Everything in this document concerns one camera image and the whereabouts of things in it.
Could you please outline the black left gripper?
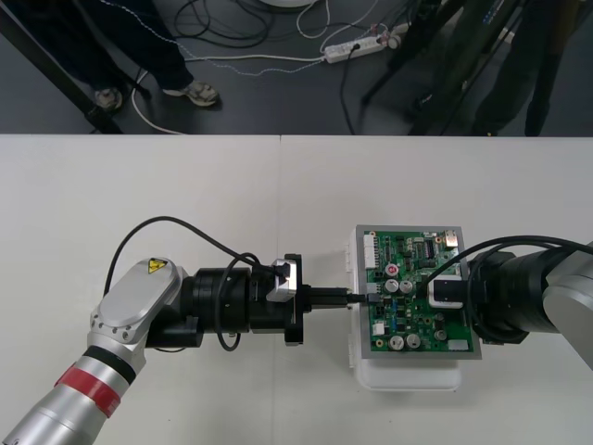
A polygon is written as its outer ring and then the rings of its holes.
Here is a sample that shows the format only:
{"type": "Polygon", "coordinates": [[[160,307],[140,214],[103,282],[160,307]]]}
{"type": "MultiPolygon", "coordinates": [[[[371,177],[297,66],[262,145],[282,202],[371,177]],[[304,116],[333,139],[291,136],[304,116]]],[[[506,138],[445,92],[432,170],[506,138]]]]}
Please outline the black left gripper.
{"type": "Polygon", "coordinates": [[[285,254],[275,262],[280,268],[287,265],[289,299],[268,300],[276,292],[276,279],[262,269],[251,274],[248,297],[248,325],[254,334],[283,334],[286,346],[304,343],[304,314],[310,310],[345,308],[356,300],[347,297],[343,287],[309,287],[303,282],[302,256],[285,254]]]}

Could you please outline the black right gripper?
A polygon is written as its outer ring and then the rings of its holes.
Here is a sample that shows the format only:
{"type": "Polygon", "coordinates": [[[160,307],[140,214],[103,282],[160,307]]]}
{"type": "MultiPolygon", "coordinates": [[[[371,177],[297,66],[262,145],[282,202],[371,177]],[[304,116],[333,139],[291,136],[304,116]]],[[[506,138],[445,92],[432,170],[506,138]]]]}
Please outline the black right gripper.
{"type": "Polygon", "coordinates": [[[515,255],[510,252],[489,249],[468,262],[466,309],[474,332],[485,344],[518,345],[527,337],[525,331],[513,326],[505,329],[495,327],[486,317],[491,300],[487,280],[504,261],[514,257],[515,255]]]}

